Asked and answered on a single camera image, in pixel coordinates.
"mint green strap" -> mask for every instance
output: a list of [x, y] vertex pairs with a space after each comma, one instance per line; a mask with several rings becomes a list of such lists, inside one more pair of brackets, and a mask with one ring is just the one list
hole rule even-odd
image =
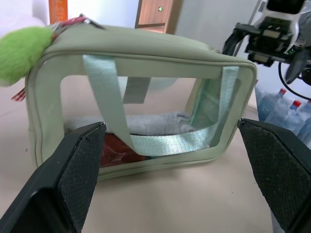
[[232, 99], [239, 67], [223, 67], [218, 122], [191, 133], [170, 136], [130, 135], [119, 89], [118, 74], [112, 57], [83, 55], [97, 105], [108, 128], [137, 154], [165, 156], [208, 148], [217, 128], [225, 119]]

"red tag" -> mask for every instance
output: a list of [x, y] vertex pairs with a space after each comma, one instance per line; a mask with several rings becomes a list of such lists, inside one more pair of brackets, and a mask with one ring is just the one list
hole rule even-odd
[[71, 19], [68, 19], [66, 21], [63, 21], [63, 22], [60, 23], [60, 25], [62, 27], [65, 27], [67, 25], [72, 25], [72, 24], [75, 24], [75, 23], [83, 23], [85, 20], [87, 20], [87, 17], [79, 16], [79, 17], [76, 17], [76, 18], [71, 18]]
[[20, 92], [18, 92], [16, 95], [14, 95], [11, 100], [22, 102], [26, 97], [26, 91], [25, 88], [23, 88]]

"red bottle cap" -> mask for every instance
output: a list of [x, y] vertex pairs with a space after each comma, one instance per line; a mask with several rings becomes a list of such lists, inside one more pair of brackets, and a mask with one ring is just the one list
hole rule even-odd
[[282, 88], [282, 89], [280, 90], [280, 93], [282, 93], [282, 94], [285, 94], [286, 92], [287, 92], [286, 89], [283, 89], [283, 88]]
[[293, 105], [296, 106], [296, 107], [298, 108], [298, 107], [301, 105], [301, 102], [295, 100], [295, 101], [293, 102]]

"water bottle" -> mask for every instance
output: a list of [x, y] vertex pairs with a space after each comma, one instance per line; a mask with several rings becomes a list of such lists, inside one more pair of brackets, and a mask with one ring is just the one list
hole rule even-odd
[[262, 98], [265, 96], [265, 92], [261, 91], [258, 87], [255, 86], [255, 95], [257, 106], [259, 106]]
[[295, 100], [290, 107], [287, 116], [282, 122], [281, 127], [292, 131], [295, 135], [298, 135], [301, 128], [304, 126], [305, 121], [302, 115], [297, 111], [297, 108], [301, 105], [301, 102]]
[[275, 104], [274, 110], [268, 115], [264, 122], [283, 127], [283, 122], [288, 115], [290, 105], [284, 98], [280, 98]]
[[274, 110], [275, 104], [281, 98], [283, 98], [286, 93], [285, 89], [280, 89], [277, 94], [265, 95], [259, 103], [258, 106], [258, 117], [259, 121], [264, 122], [268, 115]]
[[298, 134], [298, 138], [306, 145], [311, 142], [311, 117], [306, 120], [304, 126]]
[[305, 120], [311, 117], [311, 101], [308, 101], [304, 106], [301, 106], [298, 111]]

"table surface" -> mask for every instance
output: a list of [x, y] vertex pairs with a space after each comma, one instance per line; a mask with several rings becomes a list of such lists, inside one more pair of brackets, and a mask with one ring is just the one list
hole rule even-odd
[[[21, 89], [23, 83], [17, 83]], [[25, 103], [2, 88], [0, 216], [34, 167]], [[246, 118], [254, 118], [246, 112]], [[99, 182], [84, 233], [272, 233], [270, 209], [252, 173], [240, 132], [213, 162]]]

